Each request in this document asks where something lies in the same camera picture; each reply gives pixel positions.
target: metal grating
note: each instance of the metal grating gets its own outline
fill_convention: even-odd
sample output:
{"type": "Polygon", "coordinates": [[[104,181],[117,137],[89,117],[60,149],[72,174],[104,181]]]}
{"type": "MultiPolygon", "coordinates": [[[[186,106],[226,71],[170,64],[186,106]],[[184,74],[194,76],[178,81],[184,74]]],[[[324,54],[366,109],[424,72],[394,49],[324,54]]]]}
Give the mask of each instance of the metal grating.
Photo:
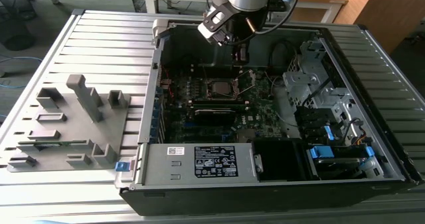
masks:
{"type": "MultiPolygon", "coordinates": [[[[40,87],[55,84],[60,89],[67,89],[65,77],[72,73],[83,73],[87,82],[100,93],[113,88],[132,95],[120,156],[134,155],[153,52],[149,41],[150,28],[153,20],[161,17],[200,20],[194,16],[101,11],[85,11],[83,16],[71,17],[0,129],[0,213],[3,218],[11,214],[24,217],[21,222],[49,220],[64,223],[208,223],[314,218],[316,222],[324,221],[324,223],[337,223],[342,220],[357,223],[373,217],[380,220],[390,214],[418,215],[425,209],[424,187],[417,187],[398,195],[374,197],[349,208],[340,209],[200,217],[140,217],[119,196],[119,190],[113,186],[115,172],[109,170],[11,174],[3,168],[13,153],[13,142],[9,136],[5,138],[3,134],[17,132],[25,122],[23,118],[33,117],[35,109],[31,106],[37,105],[33,96],[40,87]]],[[[374,102],[381,108],[381,113],[396,131],[397,139],[404,144],[418,170],[424,173],[425,112],[420,96],[416,95],[397,67],[365,31],[352,25],[316,23],[314,26],[326,27],[332,31],[374,102]],[[416,126],[416,131],[408,133],[405,126],[416,126]]]]}

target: gray 3d-printed holder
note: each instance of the gray 3d-printed holder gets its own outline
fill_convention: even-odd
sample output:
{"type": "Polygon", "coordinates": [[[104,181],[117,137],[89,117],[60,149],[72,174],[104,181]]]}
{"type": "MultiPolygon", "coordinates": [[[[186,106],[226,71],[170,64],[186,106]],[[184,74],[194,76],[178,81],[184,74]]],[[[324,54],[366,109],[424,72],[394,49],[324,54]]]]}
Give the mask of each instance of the gray 3d-printed holder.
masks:
{"type": "Polygon", "coordinates": [[[99,104],[99,95],[97,92],[92,89],[89,90],[85,87],[85,77],[83,75],[72,74],[67,80],[67,87],[75,91],[77,95],[80,104],[85,109],[89,117],[93,122],[99,122],[101,120],[101,112],[97,108],[99,104]]]}
{"type": "Polygon", "coordinates": [[[85,92],[83,99],[92,102],[91,107],[96,106],[103,119],[93,122],[87,110],[81,108],[81,96],[77,97],[73,93],[56,93],[56,88],[43,88],[37,100],[48,99],[41,99],[41,103],[45,104],[39,107],[36,118],[24,121],[24,132],[15,134],[16,147],[21,153],[11,159],[8,171],[113,168],[120,152],[130,96],[121,91],[97,94],[93,88],[85,88],[83,76],[72,80],[77,80],[71,85],[73,88],[77,86],[77,92],[89,92],[89,98],[85,92]]]}

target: white sticker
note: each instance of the white sticker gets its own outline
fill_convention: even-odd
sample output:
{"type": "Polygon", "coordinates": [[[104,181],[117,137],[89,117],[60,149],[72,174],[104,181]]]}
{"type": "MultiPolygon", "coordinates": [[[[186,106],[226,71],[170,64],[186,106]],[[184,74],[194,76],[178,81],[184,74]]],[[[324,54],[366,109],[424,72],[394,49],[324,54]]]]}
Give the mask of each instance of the white sticker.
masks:
{"type": "Polygon", "coordinates": [[[345,3],[345,1],[340,1],[340,0],[330,0],[330,3],[345,3]]]}
{"type": "Polygon", "coordinates": [[[184,155],[185,148],[184,147],[168,147],[166,154],[168,155],[184,155]]]}

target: wooden cabinet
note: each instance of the wooden cabinet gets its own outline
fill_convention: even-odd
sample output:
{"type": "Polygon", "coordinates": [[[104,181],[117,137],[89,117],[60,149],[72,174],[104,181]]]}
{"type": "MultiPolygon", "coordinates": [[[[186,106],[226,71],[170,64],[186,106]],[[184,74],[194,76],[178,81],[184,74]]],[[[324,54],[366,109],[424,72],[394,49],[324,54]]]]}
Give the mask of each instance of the wooden cabinet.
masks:
{"type": "Polygon", "coordinates": [[[425,0],[349,0],[334,23],[362,24],[390,53],[425,16],[425,0]]]}

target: motherboard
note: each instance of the motherboard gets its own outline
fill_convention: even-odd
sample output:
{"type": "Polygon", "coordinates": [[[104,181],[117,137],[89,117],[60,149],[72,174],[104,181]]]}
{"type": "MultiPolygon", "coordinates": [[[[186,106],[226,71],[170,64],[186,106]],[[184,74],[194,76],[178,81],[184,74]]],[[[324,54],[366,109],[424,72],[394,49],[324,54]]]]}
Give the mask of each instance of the motherboard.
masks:
{"type": "Polygon", "coordinates": [[[278,77],[257,68],[164,70],[165,143],[245,143],[282,136],[272,93],[278,77]]]}

